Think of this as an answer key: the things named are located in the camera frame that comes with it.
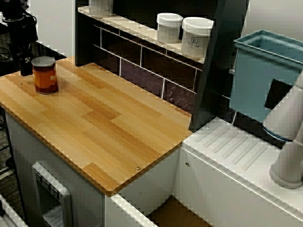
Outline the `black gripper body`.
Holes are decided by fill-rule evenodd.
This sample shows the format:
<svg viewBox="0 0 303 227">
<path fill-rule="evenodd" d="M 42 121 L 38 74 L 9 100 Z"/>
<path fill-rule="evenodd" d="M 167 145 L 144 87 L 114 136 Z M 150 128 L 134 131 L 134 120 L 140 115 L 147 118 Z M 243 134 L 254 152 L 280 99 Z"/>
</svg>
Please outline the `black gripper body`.
<svg viewBox="0 0 303 227">
<path fill-rule="evenodd" d="M 17 18 L 4 17 L 9 30 L 9 51 L 14 60 L 20 56 L 31 55 L 31 44 L 38 40 L 35 16 L 21 16 Z"/>
</svg>

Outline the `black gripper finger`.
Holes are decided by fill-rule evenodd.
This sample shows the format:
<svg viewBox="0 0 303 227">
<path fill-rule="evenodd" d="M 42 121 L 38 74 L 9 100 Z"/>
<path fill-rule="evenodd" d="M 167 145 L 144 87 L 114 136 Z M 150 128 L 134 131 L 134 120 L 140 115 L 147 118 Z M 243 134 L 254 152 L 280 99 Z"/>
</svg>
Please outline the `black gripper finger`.
<svg viewBox="0 0 303 227">
<path fill-rule="evenodd" d="M 20 63 L 20 72 L 22 76 L 29 76 L 32 74 L 32 56 L 25 56 L 21 55 L 19 57 L 19 63 Z"/>
</svg>

